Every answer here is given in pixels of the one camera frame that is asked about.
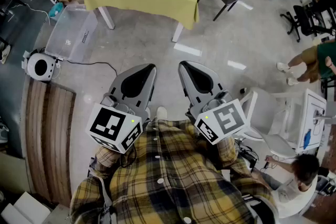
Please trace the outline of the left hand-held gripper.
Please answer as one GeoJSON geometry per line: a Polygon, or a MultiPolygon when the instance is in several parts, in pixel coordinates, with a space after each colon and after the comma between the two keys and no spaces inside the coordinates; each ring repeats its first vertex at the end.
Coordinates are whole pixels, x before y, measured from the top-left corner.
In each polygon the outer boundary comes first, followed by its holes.
{"type": "Polygon", "coordinates": [[[86,133],[101,146],[126,153],[150,121],[146,107],[156,76],[154,64],[137,65],[119,74],[109,89],[110,94],[106,93],[100,103],[94,104],[86,133]]]}

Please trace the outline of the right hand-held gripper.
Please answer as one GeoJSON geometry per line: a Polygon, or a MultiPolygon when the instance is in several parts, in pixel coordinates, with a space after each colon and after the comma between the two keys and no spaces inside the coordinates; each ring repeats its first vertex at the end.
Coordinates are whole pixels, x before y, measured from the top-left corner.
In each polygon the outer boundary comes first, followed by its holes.
{"type": "Polygon", "coordinates": [[[212,145],[247,126],[239,100],[233,99],[224,90],[223,83],[214,70],[184,60],[179,63],[178,73],[184,94],[191,103],[187,116],[212,145]]]}

